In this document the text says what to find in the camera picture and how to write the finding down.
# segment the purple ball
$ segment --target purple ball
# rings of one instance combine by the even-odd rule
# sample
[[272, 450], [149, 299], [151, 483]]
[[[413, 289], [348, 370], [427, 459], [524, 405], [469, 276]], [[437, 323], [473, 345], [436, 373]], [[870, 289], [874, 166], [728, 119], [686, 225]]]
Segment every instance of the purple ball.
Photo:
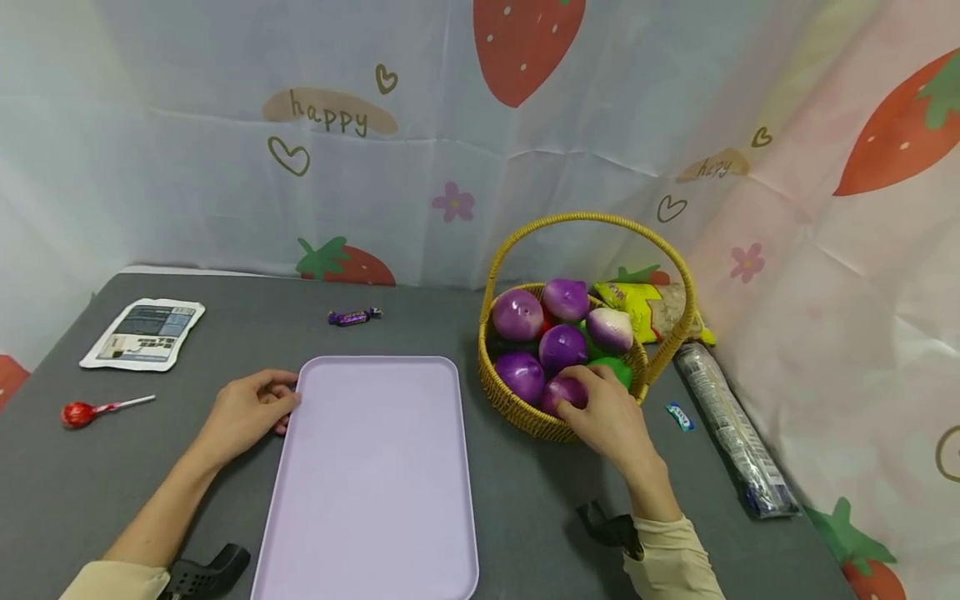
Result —
[[590, 310], [587, 283], [573, 279], [553, 279], [543, 286], [543, 306], [561, 321], [582, 321]]
[[540, 339], [540, 363], [547, 372], [584, 365], [587, 358], [587, 338], [573, 325], [551, 327]]
[[526, 290], [509, 290], [493, 303], [493, 328], [505, 340], [529, 342], [543, 327], [543, 307]]
[[554, 377], [543, 390], [540, 409], [547, 415], [559, 417], [557, 403], [560, 400], [566, 400], [576, 408], [587, 408], [587, 388], [573, 377]]
[[500, 375], [510, 391], [528, 404], [537, 404], [543, 393], [546, 376], [543, 367], [529, 352], [507, 352], [496, 359], [493, 370]]

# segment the woven basket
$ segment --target woven basket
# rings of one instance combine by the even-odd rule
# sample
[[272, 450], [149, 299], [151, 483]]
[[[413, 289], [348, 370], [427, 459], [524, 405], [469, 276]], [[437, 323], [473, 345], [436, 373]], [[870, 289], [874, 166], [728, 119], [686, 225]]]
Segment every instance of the woven basket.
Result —
[[[636, 341], [630, 352], [628, 352], [626, 356], [621, 357], [634, 373], [634, 380], [630, 386], [630, 394], [636, 398], [637, 406], [643, 402], [643, 399], [647, 395], [647, 390], [650, 389], [650, 385], [656, 381], [657, 377], [666, 369], [670, 359], [673, 358], [673, 355], [677, 353], [680, 345], [686, 339], [686, 334], [693, 325], [694, 312], [697, 304], [696, 292], [693, 288], [693, 278], [690, 276], [684, 260], [680, 258], [677, 251], [650, 229], [622, 217], [599, 212], [566, 212], [534, 221], [518, 229], [513, 235], [507, 238], [507, 241], [503, 243], [493, 257], [493, 263], [490, 266], [490, 275], [487, 278], [487, 289], [484, 291], [483, 306], [480, 308], [480, 381], [483, 383], [484, 391], [487, 393], [487, 397], [490, 399], [493, 407], [509, 422], [535, 438], [553, 442], [573, 442], [577, 439], [577, 436], [563, 420], [542, 413], [510, 391], [510, 388], [503, 383], [503, 380], [500, 379], [496, 371], [493, 370], [493, 362], [491, 362], [490, 355], [487, 353], [487, 336], [493, 330], [493, 323], [491, 321], [491, 310], [495, 302], [493, 288], [496, 285], [496, 276], [500, 272], [500, 266], [503, 264], [503, 259], [507, 256], [507, 252], [509, 252], [510, 248], [521, 238], [526, 237], [537, 229], [566, 221], [598, 221], [600, 223], [609, 223], [642, 235], [656, 244], [658, 248], [670, 257], [670, 260], [676, 265], [677, 270], [680, 272], [680, 277], [684, 282], [684, 288], [686, 290], [684, 313], [673, 326], [669, 335], [660, 343], [660, 347], [657, 348], [653, 360], [647, 359], [647, 353], [643, 349], [643, 344], [640, 341]], [[513, 289], [527, 290], [533, 293], [539, 300], [543, 293], [543, 285], [542, 283], [527, 283]], [[590, 303], [592, 308], [603, 306], [603, 302], [593, 297], [590, 297]]]

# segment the cylindrical package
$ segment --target cylindrical package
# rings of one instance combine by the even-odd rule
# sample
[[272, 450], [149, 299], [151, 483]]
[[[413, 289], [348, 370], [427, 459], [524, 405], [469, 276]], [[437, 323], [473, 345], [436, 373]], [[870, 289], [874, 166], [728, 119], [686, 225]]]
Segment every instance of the cylindrical package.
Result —
[[677, 367], [696, 396], [714, 437], [736, 468], [747, 502], [756, 515], [769, 518], [799, 514], [797, 499], [707, 348], [698, 343], [682, 346], [677, 352]]

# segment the black clamp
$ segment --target black clamp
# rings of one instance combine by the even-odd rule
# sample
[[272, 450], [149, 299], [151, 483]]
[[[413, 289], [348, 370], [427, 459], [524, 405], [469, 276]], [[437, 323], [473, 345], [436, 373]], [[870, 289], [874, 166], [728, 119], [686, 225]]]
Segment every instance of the black clamp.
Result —
[[623, 548], [630, 558], [635, 561], [643, 560], [643, 545], [636, 534], [632, 516], [607, 518], [596, 500], [579, 507], [577, 515], [594, 541], [611, 548]]
[[224, 546], [210, 564], [180, 559], [170, 567], [170, 583], [164, 588], [171, 600], [222, 594], [233, 587], [250, 564], [250, 552], [235, 543]]

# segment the basket handle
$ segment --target basket handle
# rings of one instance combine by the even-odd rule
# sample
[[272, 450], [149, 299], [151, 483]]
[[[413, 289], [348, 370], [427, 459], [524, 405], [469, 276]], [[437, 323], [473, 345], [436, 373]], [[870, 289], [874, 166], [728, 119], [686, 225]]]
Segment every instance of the basket handle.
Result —
[[500, 246], [500, 249], [496, 251], [496, 254], [493, 256], [493, 263], [491, 263], [490, 266], [490, 275], [487, 277], [487, 289], [484, 290], [483, 293], [483, 306], [480, 309], [480, 325], [486, 325], [487, 321], [490, 319], [490, 309], [493, 305], [493, 288], [496, 285], [496, 276], [500, 273], [500, 267], [503, 264], [503, 259], [507, 257], [507, 253], [514, 246], [514, 244], [527, 235], [530, 235], [537, 229], [542, 229], [558, 223], [564, 223], [566, 221], [598, 221], [600, 223], [609, 223], [611, 225], [629, 229], [634, 233], [638, 233], [656, 244], [657, 247], [660, 248], [663, 253], [665, 253], [670, 260], [673, 261], [673, 264], [680, 272], [680, 278], [684, 282], [684, 290], [686, 291], [686, 304], [684, 305], [684, 313], [673, 325], [673, 329], [670, 330], [670, 334], [667, 335], [666, 339], [660, 343], [660, 347], [657, 348], [657, 353], [654, 354], [653, 359], [650, 361], [650, 364], [647, 367], [646, 383], [653, 383], [657, 377], [660, 376], [663, 370], [666, 369], [670, 359], [673, 358], [673, 355], [677, 353], [680, 345], [686, 339], [686, 334], [689, 333], [690, 328], [693, 326], [693, 318], [696, 314], [697, 294], [693, 287], [693, 277], [690, 275], [690, 271], [687, 270], [684, 260], [680, 257], [677, 251], [675, 251], [672, 246], [667, 244], [663, 238], [654, 233], [651, 229], [648, 229], [643, 225], [635, 223], [629, 219], [624, 219], [623, 217], [605, 214], [602, 212], [564, 212], [556, 215], [550, 215], [549, 217], [543, 217], [542, 219], [538, 219], [537, 221], [534, 221], [533, 223], [525, 225], [524, 227], [514, 231], [514, 233], [503, 242], [503, 244]]

